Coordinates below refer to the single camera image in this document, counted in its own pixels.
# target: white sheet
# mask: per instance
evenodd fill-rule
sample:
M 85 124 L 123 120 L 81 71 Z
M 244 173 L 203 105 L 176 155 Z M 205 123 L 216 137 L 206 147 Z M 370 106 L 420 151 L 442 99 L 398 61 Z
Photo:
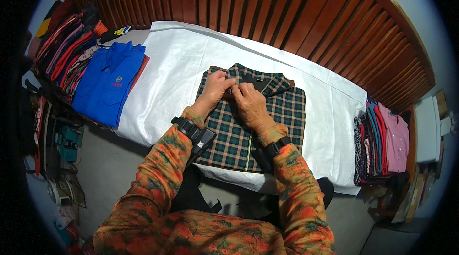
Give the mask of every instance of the white sheet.
M 146 65 L 123 107 L 115 132 L 150 146 L 195 100 L 202 74 L 211 65 L 234 63 L 283 73 L 306 94 L 302 155 L 315 178 L 327 177 L 335 191 L 356 195 L 353 118 L 365 111 L 366 91 L 307 59 L 269 45 L 182 22 L 153 22 L 143 43 Z M 198 165 L 207 177 L 275 194 L 272 175 Z

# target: person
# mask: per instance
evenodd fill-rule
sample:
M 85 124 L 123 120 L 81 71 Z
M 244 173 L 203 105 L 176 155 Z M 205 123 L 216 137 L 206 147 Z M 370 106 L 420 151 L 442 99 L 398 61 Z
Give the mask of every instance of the person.
M 266 99 L 252 84 L 211 74 L 203 93 L 182 117 L 199 128 L 231 88 L 238 115 L 264 146 L 288 130 L 267 113 Z M 191 140 L 177 124 L 152 147 L 135 181 L 93 236 L 100 254 L 330 254 L 334 238 L 326 223 L 324 194 L 298 149 L 289 143 L 274 159 L 282 229 L 235 216 L 183 210 L 170 213 L 191 155 Z

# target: wrinkled hand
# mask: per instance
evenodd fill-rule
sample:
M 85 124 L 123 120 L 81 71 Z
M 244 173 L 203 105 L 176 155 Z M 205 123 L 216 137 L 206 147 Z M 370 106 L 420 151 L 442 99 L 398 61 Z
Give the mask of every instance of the wrinkled hand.
M 247 127 L 261 134 L 276 122 L 266 110 L 266 98 L 257 91 L 252 83 L 240 83 L 232 87 L 239 116 Z
M 236 79 L 226 79 L 226 72 L 216 71 L 207 77 L 202 94 L 191 106 L 203 120 L 217 106 L 225 90 L 236 84 Z

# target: floral blouse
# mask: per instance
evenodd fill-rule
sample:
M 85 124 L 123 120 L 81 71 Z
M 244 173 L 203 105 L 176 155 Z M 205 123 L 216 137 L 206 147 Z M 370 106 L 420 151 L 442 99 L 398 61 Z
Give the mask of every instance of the floral blouse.
M 182 114 L 200 128 L 190 107 Z M 263 145 L 287 135 L 282 125 L 258 136 Z M 182 183 L 192 144 L 174 124 L 140 164 L 131 188 L 96 230 L 100 254 L 332 254 L 324 194 L 298 149 L 288 144 L 274 158 L 283 230 L 235 216 L 186 210 L 169 213 Z

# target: plaid shirt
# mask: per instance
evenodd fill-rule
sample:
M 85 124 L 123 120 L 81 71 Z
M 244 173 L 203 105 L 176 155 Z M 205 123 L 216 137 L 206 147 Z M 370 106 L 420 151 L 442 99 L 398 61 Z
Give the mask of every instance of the plaid shirt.
M 204 90 L 207 76 L 217 70 L 223 69 L 211 67 L 204 72 L 197 97 Z M 262 90 L 262 94 L 266 97 L 267 111 L 276 123 L 288 128 L 291 142 L 301 153 L 306 121 L 304 91 L 291 86 L 283 74 L 262 73 L 239 63 L 226 72 L 226 77 L 237 79 L 238 84 L 243 82 L 243 75 L 257 80 L 268 80 Z M 260 146 L 256 141 L 257 135 L 244 125 L 235 111 L 235 102 L 223 98 L 210 113 L 206 126 L 215 131 L 217 137 L 213 145 L 196 162 L 207 166 L 261 173 L 260 167 L 252 156 L 256 147 Z

